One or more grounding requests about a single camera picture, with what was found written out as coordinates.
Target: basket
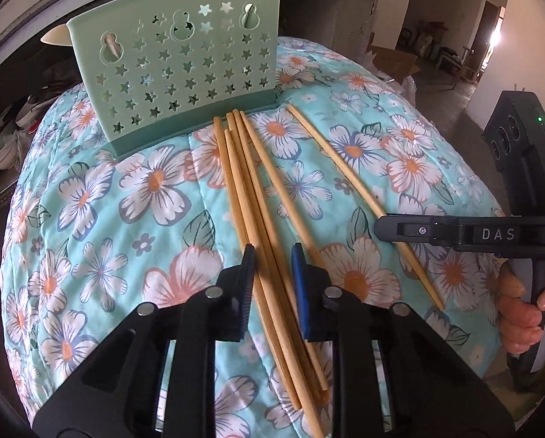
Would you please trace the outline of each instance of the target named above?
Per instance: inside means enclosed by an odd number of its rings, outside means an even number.
[[[114,0],[68,23],[118,158],[274,104],[279,0]]]

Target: bamboo stick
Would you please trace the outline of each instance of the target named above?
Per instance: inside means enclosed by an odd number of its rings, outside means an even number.
[[[368,206],[370,206],[370,209],[374,212],[376,217],[382,217],[384,215],[387,215],[384,208],[380,205],[380,203],[378,203],[370,190],[366,188],[364,183],[353,172],[352,168],[350,168],[350,166],[344,161],[344,159],[333,149],[333,147],[324,138],[324,136],[319,133],[317,128],[315,128],[294,105],[289,104],[287,108],[289,109],[289,112],[291,112],[294,117],[301,123],[301,125],[303,125],[303,127],[309,132],[309,134],[317,141],[319,146],[321,146],[321,148],[325,150],[327,155],[329,155],[333,159],[338,168],[342,170],[345,177],[349,179],[349,182],[351,182],[353,187],[355,187],[356,191],[358,191],[360,196],[362,196],[364,201],[366,201]],[[438,291],[432,286],[428,275],[426,274],[424,268],[422,268],[422,265],[420,265],[420,262],[416,258],[416,255],[414,254],[410,246],[404,242],[394,242],[394,244],[398,247],[400,253],[410,263],[410,266],[416,272],[422,285],[426,289],[426,292],[432,298],[432,301],[441,311],[444,311],[445,304],[441,299],[441,296],[439,295]]]
[[[248,233],[246,232],[246,228],[244,226],[244,217],[242,216],[242,210],[240,208],[238,194],[236,192],[234,179],[232,177],[232,167],[230,165],[230,158],[226,146],[225,134],[224,130],[222,129],[219,117],[213,119],[213,124],[216,131],[216,141],[218,142],[218,152],[220,155],[220,161],[222,163],[222,169],[224,171],[224,179],[228,188],[228,196],[230,197],[232,217],[234,219],[234,225],[236,226],[236,232],[240,241],[240,249],[244,249],[246,244],[249,243]],[[277,332],[273,324],[273,319],[264,298],[262,281],[260,280],[260,275],[258,272],[254,275],[253,294],[254,300],[256,301],[256,305],[259,309],[260,319],[263,324],[264,335],[267,338],[272,358],[277,365],[279,375],[281,376],[281,381],[286,388],[286,392],[289,395],[289,399],[291,400],[293,407],[295,408],[295,410],[300,410],[301,402],[299,401],[297,391],[291,379],[291,374],[289,373],[289,369],[286,365],[285,357],[282,353],[281,344],[277,337]]]
[[[250,146],[248,145],[246,130],[242,123],[242,119],[240,118],[240,112],[238,110],[234,110],[233,114],[234,114],[234,118],[236,119],[237,132],[238,132],[241,148],[244,152],[244,159],[246,161],[246,167],[248,168],[248,175],[250,176],[250,179],[252,180],[252,184],[254,188],[253,192],[256,197],[255,200],[251,200],[251,201],[253,202],[253,205],[254,205],[254,202],[257,203],[258,210],[262,215],[261,220],[263,225],[261,230],[262,232],[261,238],[263,239],[263,242],[265,243],[265,247],[267,248],[267,250],[270,249],[268,251],[272,253],[272,260],[269,259],[269,265],[271,265],[272,263],[275,263],[277,265],[278,274],[285,288],[286,296],[293,310],[294,318],[298,318],[299,314],[297,311],[297,298],[295,297],[295,286],[293,285],[291,273],[288,270],[288,263],[286,261],[285,253],[282,249],[281,243],[278,238],[277,229],[274,225],[270,211],[268,210],[266,199],[264,198],[264,191],[263,191],[262,185],[260,184],[259,175],[258,175],[258,172],[256,171],[256,165],[254,164],[254,160],[252,159],[252,156],[250,153]],[[301,339],[301,335],[298,329],[297,329],[297,333],[299,335],[299,339]],[[305,350],[307,352],[307,355],[309,356],[311,365],[313,366],[313,371],[315,372],[315,376],[317,377],[318,386],[321,388],[321,390],[324,390],[324,391],[328,390],[329,384],[327,383],[327,378],[325,376],[323,367],[321,367],[321,362],[317,355],[315,346],[307,341],[304,341],[304,343],[305,343]],[[308,381],[310,384],[312,384],[311,379],[309,377],[308,377]]]
[[[259,154],[260,160],[263,162],[268,177],[271,179],[272,185],[276,189],[277,194],[281,199],[281,202],[285,206],[285,209],[287,211],[287,214],[289,215],[289,219],[291,220],[293,227],[295,228],[295,231],[297,231],[297,235],[301,238],[301,242],[303,243],[303,245],[305,246],[305,250],[309,254],[309,258],[311,258],[311,260],[317,267],[325,268],[325,264],[323,262],[323,259],[321,258],[321,254],[319,253],[315,245],[315,240],[309,233],[309,230],[303,222],[303,219],[301,219],[301,215],[299,214],[295,203],[293,202],[291,196],[286,190],[285,184],[279,176],[277,169],[273,165],[273,162],[271,161],[262,141],[260,141],[259,136],[252,127],[250,121],[248,121],[248,119],[246,118],[244,112],[240,112],[240,116],[242,117],[242,121],[244,122],[246,131],[250,135],[250,139],[254,144],[256,152]]]
[[[246,225],[246,231],[248,232],[248,239],[250,243],[254,245],[256,250],[256,258],[259,265],[259,274],[261,279],[261,285],[266,297],[266,302],[268,304],[272,322],[277,331],[279,342],[281,343],[282,351],[285,355],[286,364],[288,365],[289,372],[291,373],[291,378],[293,379],[295,389],[297,390],[297,395],[303,406],[303,411],[309,424],[313,430],[313,436],[315,438],[324,438],[325,433],[323,433],[323,427],[321,427],[320,417],[317,413],[317,408],[315,401],[311,394],[307,382],[305,380],[303,370],[299,364],[297,354],[291,343],[289,337],[289,332],[284,321],[282,310],[276,299],[276,294],[273,288],[273,285],[269,278],[266,277],[266,274],[269,272],[268,261],[266,255],[264,254],[263,246],[260,241],[259,233],[256,226],[256,221],[254,215],[250,208],[250,201],[248,200],[248,195],[244,188],[243,179],[240,170],[240,163],[238,161],[238,155],[234,149],[234,144],[232,140],[232,134],[229,130],[225,131],[226,145],[228,147],[228,153],[230,155],[230,164],[232,167],[232,175],[234,179],[234,184],[238,193],[238,199],[240,202],[240,207],[242,209],[242,214],[244,215],[244,223]]]

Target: silver rivet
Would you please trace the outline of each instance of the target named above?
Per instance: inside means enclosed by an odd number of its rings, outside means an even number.
[[[410,308],[405,303],[396,303],[392,307],[392,311],[394,311],[394,314],[399,316],[408,316],[410,314]]]
[[[327,298],[339,298],[343,292],[339,287],[327,287],[324,293]]]
[[[155,311],[155,305],[153,303],[141,303],[136,307],[136,312],[139,316],[149,316]]]
[[[205,295],[211,300],[221,297],[224,294],[220,287],[210,287],[205,290]]]

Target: bedspread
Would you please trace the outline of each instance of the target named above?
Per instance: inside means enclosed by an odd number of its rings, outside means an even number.
[[[436,309],[397,250],[374,237],[368,206],[284,105],[294,104],[317,126],[387,212],[501,215],[491,193],[431,123],[352,61],[280,38],[277,83],[279,107],[253,113],[250,121],[332,282],[377,306],[405,301],[484,373],[499,345],[498,261],[414,245],[445,300],[445,311]],[[11,203],[2,315],[30,420],[139,303],[181,303],[241,259],[213,126],[121,162],[105,143],[84,86],[69,90],[41,123]],[[290,258],[299,239],[259,169]],[[330,345],[320,349],[331,382]],[[254,305],[244,341],[217,345],[216,368],[218,437],[308,435],[302,412],[292,409],[279,383]],[[320,408],[328,431],[331,412],[330,403]]]

